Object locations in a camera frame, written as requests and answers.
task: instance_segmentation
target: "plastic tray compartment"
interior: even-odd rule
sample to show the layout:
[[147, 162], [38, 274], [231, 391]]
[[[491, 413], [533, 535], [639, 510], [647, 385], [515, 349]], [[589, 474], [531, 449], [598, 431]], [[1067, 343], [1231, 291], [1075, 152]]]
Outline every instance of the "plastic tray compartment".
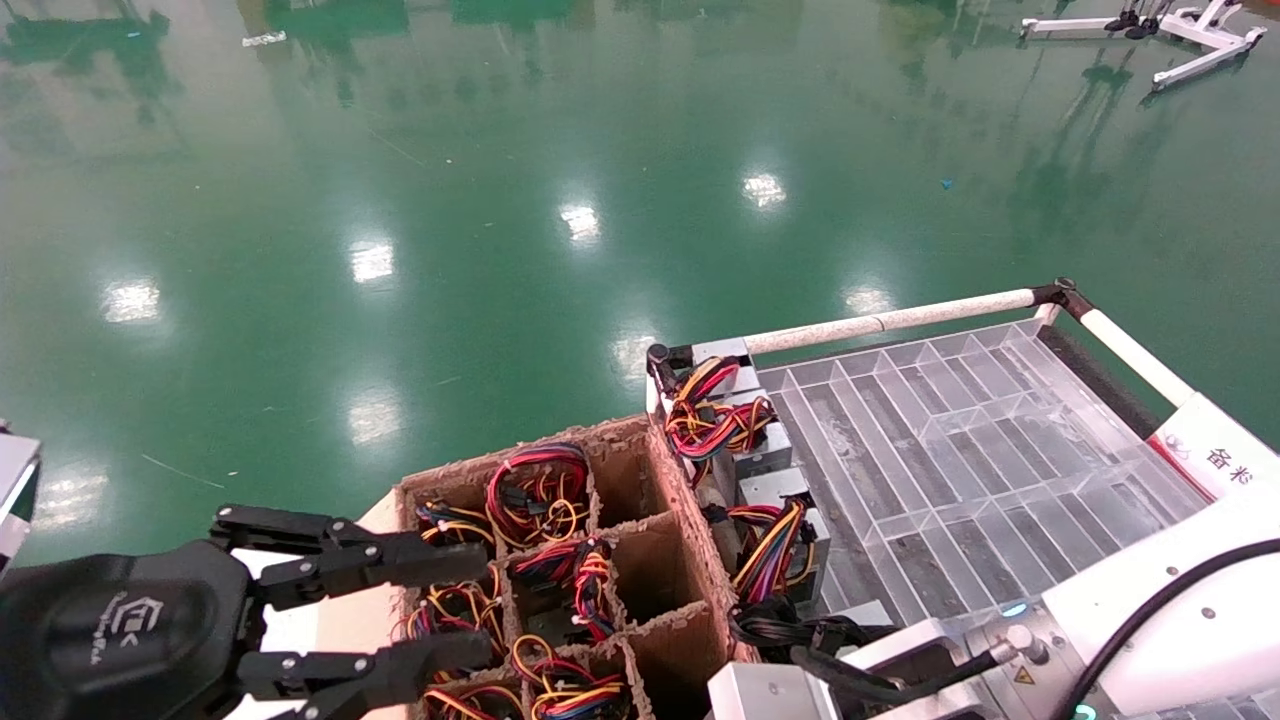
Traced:
[[986, 610], [1203, 507], [1039, 328], [760, 372], [832, 530], [829, 610], [881, 600], [906, 623]]

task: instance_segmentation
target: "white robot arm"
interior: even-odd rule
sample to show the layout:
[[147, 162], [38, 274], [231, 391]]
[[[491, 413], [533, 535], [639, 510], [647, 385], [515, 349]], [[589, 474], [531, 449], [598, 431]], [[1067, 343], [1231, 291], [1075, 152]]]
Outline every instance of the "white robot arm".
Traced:
[[[997, 666], [928, 697], [868, 702], [864, 715], [878, 720], [1093, 720], [1248, 694], [1280, 685], [1277, 553], [1280, 487], [1256, 482], [1038, 601], [995, 619], [925, 620], [841, 661], [910, 688], [922, 669], [943, 674], [988, 651], [996, 657]], [[726, 666], [708, 685], [717, 720], [847, 715], [814, 674], [846, 698], [858, 682], [806, 667], [813, 674]]]

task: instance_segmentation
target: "gripper logo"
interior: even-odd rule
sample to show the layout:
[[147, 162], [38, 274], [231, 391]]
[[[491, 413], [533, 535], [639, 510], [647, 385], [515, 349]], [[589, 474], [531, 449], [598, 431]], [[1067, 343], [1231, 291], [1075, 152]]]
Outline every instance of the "gripper logo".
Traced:
[[118, 643], [119, 647], [137, 647], [140, 635], [145, 635], [155, 629], [160, 621], [160, 612], [164, 603], [150, 598], [124, 602], [129, 597], [127, 591], [115, 593], [106, 609], [97, 618], [97, 629], [93, 632], [93, 648], [90, 651], [90, 665], [102, 662], [102, 651], [108, 643]]

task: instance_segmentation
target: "colorful wire bundle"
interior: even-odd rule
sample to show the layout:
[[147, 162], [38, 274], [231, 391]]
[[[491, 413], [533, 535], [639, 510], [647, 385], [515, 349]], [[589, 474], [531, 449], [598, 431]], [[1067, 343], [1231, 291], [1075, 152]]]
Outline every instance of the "colorful wire bundle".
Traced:
[[489, 480], [485, 515], [516, 548], [564, 539], [586, 518], [586, 454], [576, 445], [520, 450]]
[[[499, 573], [489, 566], [489, 587], [467, 582], [456, 585], [431, 585], [417, 609], [402, 619], [404, 635], [411, 639], [451, 632], [481, 630], [489, 634], [495, 660], [504, 655], [502, 616], [499, 614]], [[435, 674], [436, 683], [447, 683], [468, 675], [472, 670]]]
[[490, 550], [490, 555], [497, 552], [493, 528], [483, 512], [453, 507], [443, 500], [429, 500], [419, 505], [415, 511], [419, 519], [431, 525], [422, 533], [424, 542], [444, 546], [479, 541]]
[[762, 602], [813, 573], [814, 550], [809, 542], [805, 569], [794, 578], [786, 577], [796, 538], [804, 527], [805, 511], [804, 502], [796, 498], [787, 498], [786, 506], [781, 510], [762, 505], [728, 510], [730, 518], [742, 520], [754, 528], [751, 532], [754, 547], [744, 548], [749, 555], [733, 577], [733, 589], [737, 591], [740, 601]]
[[[424, 698], [426, 700], [428, 720], [524, 720], [525, 717], [520, 708], [520, 698], [502, 685], [481, 685], [456, 694], [444, 691], [428, 691]], [[483, 705], [485, 700], [490, 701], [490, 708], [500, 707], [508, 712], [486, 712]], [[434, 710], [433, 703], [439, 705], [439, 710]]]
[[762, 430], [777, 419], [767, 397], [742, 405], [721, 405], [707, 395], [737, 373], [732, 357], [709, 357], [694, 368], [672, 398], [666, 433], [672, 448], [694, 464], [694, 487], [707, 477], [713, 455], [728, 448], [750, 452], [760, 442]]
[[516, 564], [516, 577], [530, 584], [554, 583], [568, 587], [584, 551], [584, 541], [562, 541], [540, 550], [538, 555]]
[[586, 625], [593, 642], [613, 634], [613, 618], [604, 601], [604, 582], [609, 579], [609, 546], [588, 538], [588, 550], [573, 578], [573, 624]]
[[[543, 660], [527, 665], [521, 650], [536, 646]], [[535, 685], [535, 720], [622, 720], [631, 697], [622, 675], [596, 678], [581, 665], [556, 656], [538, 635], [521, 635], [511, 648], [516, 670]]]
[[535, 591], [538, 585], [572, 587], [573, 624], [585, 625], [591, 641], [600, 642], [614, 633], [613, 616], [604, 598], [609, 555], [609, 544], [594, 536], [558, 542], [516, 564], [516, 577], [535, 584]]

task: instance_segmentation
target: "black wire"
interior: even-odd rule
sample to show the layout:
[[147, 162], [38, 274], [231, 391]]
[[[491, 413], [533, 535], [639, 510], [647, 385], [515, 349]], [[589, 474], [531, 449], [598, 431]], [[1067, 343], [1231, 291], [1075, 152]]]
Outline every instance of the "black wire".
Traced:
[[1089, 689], [1093, 688], [1094, 683], [1098, 682], [1098, 678], [1102, 676], [1102, 671], [1107, 669], [1107, 665], [1110, 665], [1120, 650], [1124, 648], [1124, 643], [1129, 642], [1134, 633], [1137, 633], [1148, 620], [1164, 610], [1165, 606], [1172, 602], [1172, 600], [1179, 594], [1187, 592], [1187, 589], [1192, 585], [1213, 573], [1217, 573], [1219, 570], [1230, 568], [1236, 562], [1253, 560], [1254, 557], [1272, 555], [1276, 552], [1280, 552], [1280, 539], [1268, 539], [1236, 547], [1201, 562], [1199, 565], [1174, 578], [1174, 580], [1167, 585], [1160, 588], [1160, 592], [1151, 596], [1147, 602], [1143, 602], [1138, 610], [1135, 610], [1134, 614], [1130, 615], [1123, 625], [1120, 625], [1120, 629], [1111, 635], [1111, 639], [1108, 639], [1106, 644], [1098, 650], [1093, 661], [1084, 669], [1084, 674], [1075, 680], [1075, 685], [1071, 687], [1071, 692], [1066, 694], [1066, 698], [1062, 701], [1062, 705], [1059, 706], [1057, 712], [1050, 717], [1053, 720], [1074, 720], [1075, 707], [1084, 702], [1084, 697], [1089, 694]]
[[888, 680], [879, 675], [873, 675], [835, 657], [818, 652], [808, 647], [792, 647], [791, 661], [799, 665], [805, 673], [826, 682], [833, 688], [847, 692], [850, 696], [863, 701], [878, 702], [883, 705], [906, 705], [911, 701], [928, 697], [943, 688], [961, 683], [980, 675], [1000, 662], [992, 657], [991, 652], [975, 655], [956, 665], [951, 671], [937, 678], [931, 678], [923, 683], [897, 689]]
[[[863, 626], [844, 615], [829, 615], [801, 621], [791, 600], [774, 593], [762, 602], [736, 605], [728, 614], [733, 639], [763, 650], [787, 648], [795, 644], [832, 647], [865, 646], [897, 632], [891, 625]], [[767, 660], [788, 662], [786, 652], [763, 653]]]

